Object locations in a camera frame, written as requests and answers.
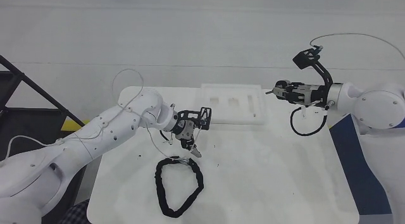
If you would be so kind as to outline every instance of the cable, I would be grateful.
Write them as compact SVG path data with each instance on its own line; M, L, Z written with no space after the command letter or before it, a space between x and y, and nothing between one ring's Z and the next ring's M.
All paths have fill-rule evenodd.
M388 45L392 46L393 48L395 48L399 52L399 54L402 56L402 58L405 60L405 55L402 53L402 51L397 46L393 45L393 43L391 43L391 42L389 42L389 41L387 41L385 39L379 38L377 36L370 35L370 34L362 34L362 33L357 33L357 32L338 32L336 34L326 34L326 35L322 35L322 36L314 38L313 40L311 40L309 42L309 45L314 46L314 45L312 45L312 42L314 42L317 39L321 39L323 37L329 37L329 36L337 36L337 35L361 35L361 36L367 36L367 37L371 37L371 38L374 38L374 39L378 39L378 40L380 40L382 42L387 43Z
M299 110L301 110L301 109L302 109L302 107L298 107L297 109L293 110L293 111L291 112L291 115L290 115L290 126L291 126L291 129L292 129L292 130L294 131L294 133L296 133L297 135L299 135L299 136L311 136L311 135L314 135L314 134L318 133L318 132L325 126L325 124L327 123L328 113L325 113L325 115L323 115L322 123L321 123L321 125L318 127L318 129L316 129L315 131L310 132L310 133L308 133L308 134L299 133L299 132L295 129L294 124L292 123L292 118L294 117L294 113L296 113L297 111L299 111ZM325 106L325 111L326 111L326 112L328 111L328 109L329 109L329 106Z
M29 136L25 136L25 135L17 135L17 136L14 136L13 138L11 138L10 142L8 143L7 154L6 154L6 157L5 157L2 161L0 161L0 167L3 167L3 166L6 164L6 161L7 161L7 159L8 159L9 156L10 156L11 144L13 143L13 141L14 141L15 139L17 139L17 138L19 138L19 137L32 140L32 141L34 141L34 142L36 142L36 143L38 143L39 145L44 146L44 147L57 146L57 145L60 145L60 144L63 143L62 139L58 139L58 140L56 140L55 143L52 143L52 144L44 144L44 143L40 142L39 140L36 140L36 139L31 138L31 137L29 137Z
M131 98L131 100L129 100L129 102L126 103L126 105L122 106L122 105L118 102L118 100L116 100L115 97L114 97L114 83L115 83L115 79L117 78L117 76L119 76L119 74L121 74L122 72L127 71L127 70L136 72L136 73L139 75L139 78L140 78L140 80L141 80L141 82L142 82L142 86L141 86L140 90L138 91L138 93L137 93L133 98ZM137 70L134 70L134 69L132 69L132 68L126 68L126 69L123 69L123 70L121 70L120 72L118 72L118 73L115 75L113 81L111 82L111 95L113 96L113 99L114 99L115 103L121 108L121 110L120 110L112 119L110 119L109 122L106 122L106 123L105 123L105 126L100 129L100 131L98 132L98 134L97 134L96 136L83 138L83 137L79 137L76 133L74 133L74 134L76 135L76 137L74 137L74 138L69 138L69 139L92 140L92 139L95 139L95 138L99 137L100 134L101 134L101 132L103 131L103 129L104 129L105 127L107 127L116 117L118 117L121 113L123 113L123 112L125 111L125 109L127 108L127 106L128 106L135 98L137 98L137 97L139 96L139 94L142 92L143 89L144 89L144 78L142 77L142 75L141 75ZM136 115L140 116L141 118L143 117L143 115L140 115L140 114L138 114L138 113L136 113L136 112L134 112L134 111L130 111L130 112L131 112L131 113L135 113Z
M170 157L170 156L166 155L162 150L160 150L160 148L158 148L157 145L154 143L153 137L152 137L152 134L151 134L151 131L149 130L149 127L148 127L147 124L148 124L148 123L146 123L146 130L147 130L147 132L149 133L149 136L150 136L150 138L151 138L151 142L152 142L153 146L154 146L162 155L166 156L166 158L171 159L172 161L174 161L174 160L179 160L179 161L185 160L185 161L188 162L187 158L180 158L180 157L179 157L179 158L173 158L173 157Z

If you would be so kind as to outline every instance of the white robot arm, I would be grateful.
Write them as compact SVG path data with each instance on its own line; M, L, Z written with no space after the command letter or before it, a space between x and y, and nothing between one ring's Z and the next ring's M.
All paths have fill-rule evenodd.
M281 80L268 94L274 93L278 99L293 104L350 113L364 158L387 194L394 224L405 224L405 88L380 84L361 90L351 83L334 84L329 72L318 62L321 50L321 46L314 46L300 52L293 61L300 69L314 67L324 85Z
M40 224L81 168L132 138L138 127L172 132L183 148L201 156L192 133L195 128L209 129L211 109L177 113L174 105L164 103L152 89L144 89L124 108L112 107L52 146L14 155L2 163L0 224Z

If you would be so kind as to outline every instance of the black metal frame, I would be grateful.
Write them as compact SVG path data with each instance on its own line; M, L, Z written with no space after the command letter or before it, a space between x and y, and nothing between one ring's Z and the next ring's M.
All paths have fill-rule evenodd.
M13 95L14 91L20 84L20 82L25 82L28 86L30 86L33 90L38 92L42 97L45 97L51 104L56 106L59 110L61 110L66 116L70 117L74 122L78 123L81 127L84 126L84 123L79 120L75 115L73 115L69 110L67 110L62 104L57 102L55 98L49 95L43 88L39 87L33 80L31 80L28 76L26 76L23 72L21 72L16 66L11 64L6 58L0 55L0 63L7 68L13 75L13 79L9 89L4 94L4 97L0 100L0 109L3 110L6 107L6 103Z

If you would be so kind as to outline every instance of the black strap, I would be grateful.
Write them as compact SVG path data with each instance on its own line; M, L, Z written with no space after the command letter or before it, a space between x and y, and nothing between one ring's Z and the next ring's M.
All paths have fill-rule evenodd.
M187 200L184 202L184 204L177 211L174 211L171 208L169 208L169 206L167 205L167 201L166 201L166 191L165 191L165 188L163 187L163 183L162 183L162 176L161 176L162 168L164 165L174 165L177 163L181 163L180 161L176 160L176 158L178 158L178 156L172 156L171 158L173 158L173 159L166 158L158 163L158 165L156 166L156 173L154 174L154 178L156 181L156 192L158 193L159 205L160 205L160 209L162 210L162 213L164 215L172 217L172 218L178 218L196 200L198 194L204 188L204 181L203 181L203 174L201 173L200 167L198 167L197 163L190 158L188 165L191 167L191 170L196 174L198 188L187 198Z

